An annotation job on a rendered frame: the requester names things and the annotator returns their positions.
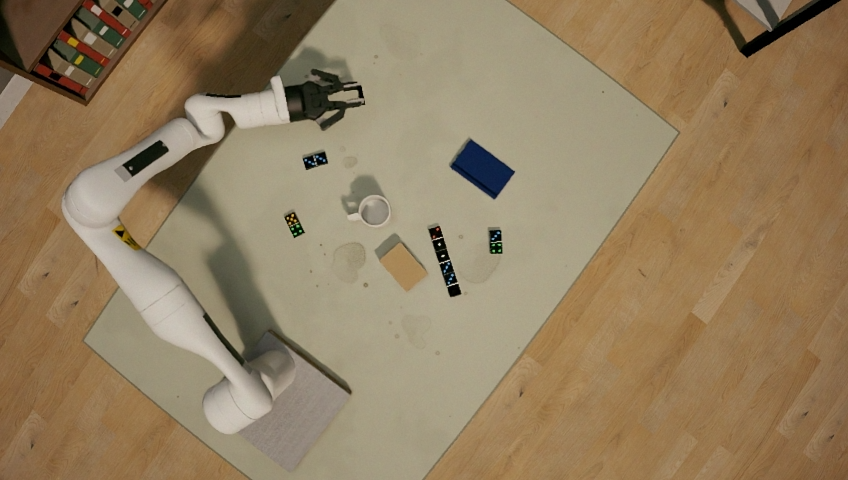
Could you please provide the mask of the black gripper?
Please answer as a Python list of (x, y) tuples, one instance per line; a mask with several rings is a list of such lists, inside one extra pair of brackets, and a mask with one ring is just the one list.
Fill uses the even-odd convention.
[[(319, 80), (332, 84), (321, 86), (314, 83)], [(346, 109), (360, 107), (364, 103), (364, 98), (329, 101), (329, 95), (341, 91), (357, 90), (357, 86), (360, 86), (361, 83), (357, 81), (342, 83), (337, 75), (321, 70), (311, 69), (309, 81), (299, 85), (284, 87), (290, 123), (312, 120), (318, 123), (321, 131), (325, 131), (344, 118)], [(326, 111), (335, 110), (339, 111), (328, 119), (320, 118)]]

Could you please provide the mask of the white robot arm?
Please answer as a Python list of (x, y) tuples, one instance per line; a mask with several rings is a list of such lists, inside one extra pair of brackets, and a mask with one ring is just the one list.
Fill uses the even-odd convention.
[(272, 89), (260, 93), (192, 95), (184, 105), (188, 120), (175, 118), (132, 148), (84, 169), (61, 199), (69, 225), (105, 265), (151, 330), (206, 358), (225, 374), (226, 380), (210, 387), (203, 397), (208, 422), (224, 434), (234, 434), (268, 413), (294, 380), (295, 363), (281, 350), (267, 351), (247, 363), (181, 276), (143, 249), (118, 216), (155, 174), (192, 150), (222, 139), (221, 111), (230, 113), (240, 129), (290, 123), (280, 75), (272, 77), (271, 84)]

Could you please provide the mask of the dark blue rectangular block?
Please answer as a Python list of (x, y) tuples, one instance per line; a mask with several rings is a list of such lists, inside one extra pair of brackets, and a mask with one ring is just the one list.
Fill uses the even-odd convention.
[(493, 200), (515, 173), (472, 139), (450, 168)]

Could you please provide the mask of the white mug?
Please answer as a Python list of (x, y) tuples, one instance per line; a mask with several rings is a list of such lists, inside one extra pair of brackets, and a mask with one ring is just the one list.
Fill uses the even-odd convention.
[[(392, 217), (391, 206), (390, 206), (390, 217), (388, 216), (389, 215), (389, 206), (390, 206), (390, 204), (388, 203), (388, 201), (384, 197), (379, 196), (379, 195), (371, 195), (371, 196), (366, 197), (361, 202), (361, 204), (359, 206), (359, 212), (358, 213), (347, 215), (347, 218), (348, 218), (348, 221), (352, 222), (352, 221), (360, 220), (361, 218), (358, 218), (358, 217), (362, 217), (361, 220), (362, 221), (364, 220), (366, 223), (368, 223), (368, 224), (366, 224), (363, 221), (369, 227), (382, 228), (390, 222), (391, 217)], [(387, 217), (388, 217), (388, 220), (386, 220)], [(384, 222), (385, 220), (386, 220), (386, 222)], [(383, 222), (384, 222), (384, 224), (381, 224)], [(370, 226), (369, 224), (370, 225), (379, 225), (380, 224), (381, 226)]]

